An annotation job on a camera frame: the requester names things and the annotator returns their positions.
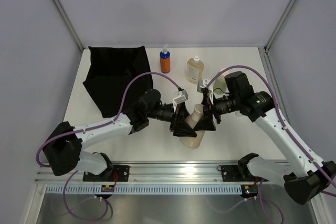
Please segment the beige pump bottle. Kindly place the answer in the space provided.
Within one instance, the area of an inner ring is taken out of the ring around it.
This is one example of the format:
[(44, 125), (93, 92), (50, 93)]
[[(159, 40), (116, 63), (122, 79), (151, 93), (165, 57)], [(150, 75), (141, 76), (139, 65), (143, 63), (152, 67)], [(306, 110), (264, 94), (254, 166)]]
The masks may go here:
[(202, 117), (203, 117), (203, 105), (202, 104), (194, 105), (193, 112), (185, 119), (187, 125), (193, 131), (188, 136), (180, 137), (180, 142), (185, 147), (188, 147), (190, 149), (197, 149), (200, 146), (205, 131), (196, 131), (195, 127), (197, 123), (202, 119)]

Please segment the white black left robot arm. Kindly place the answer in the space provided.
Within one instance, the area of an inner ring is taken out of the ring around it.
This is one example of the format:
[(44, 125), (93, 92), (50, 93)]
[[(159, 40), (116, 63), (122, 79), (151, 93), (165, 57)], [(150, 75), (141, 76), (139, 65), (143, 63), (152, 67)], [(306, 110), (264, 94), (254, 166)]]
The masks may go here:
[(187, 100), (187, 92), (179, 89), (172, 103), (163, 104), (160, 92), (150, 89), (118, 116), (85, 126), (71, 126), (68, 121), (60, 123), (42, 151), (55, 176), (77, 170), (108, 181), (114, 173), (112, 161), (104, 153), (85, 150), (100, 142), (139, 132), (149, 125), (150, 119), (169, 122), (173, 136), (196, 137), (196, 132), (186, 122)]

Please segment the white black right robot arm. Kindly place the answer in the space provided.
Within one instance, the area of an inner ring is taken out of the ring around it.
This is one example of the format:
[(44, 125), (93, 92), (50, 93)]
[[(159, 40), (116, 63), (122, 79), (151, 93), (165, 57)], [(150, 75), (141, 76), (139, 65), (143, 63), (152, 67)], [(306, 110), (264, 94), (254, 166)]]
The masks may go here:
[(266, 160), (250, 153), (238, 161), (238, 176), (243, 180), (264, 178), (285, 189), (298, 204), (304, 205), (323, 192), (335, 178), (335, 162), (319, 157), (283, 119), (273, 98), (265, 91), (254, 92), (245, 73), (236, 71), (225, 76), (228, 94), (217, 99), (209, 80), (200, 80), (203, 94), (203, 118), (197, 131), (215, 131), (221, 115), (239, 112), (262, 129), (282, 152), (288, 164)]

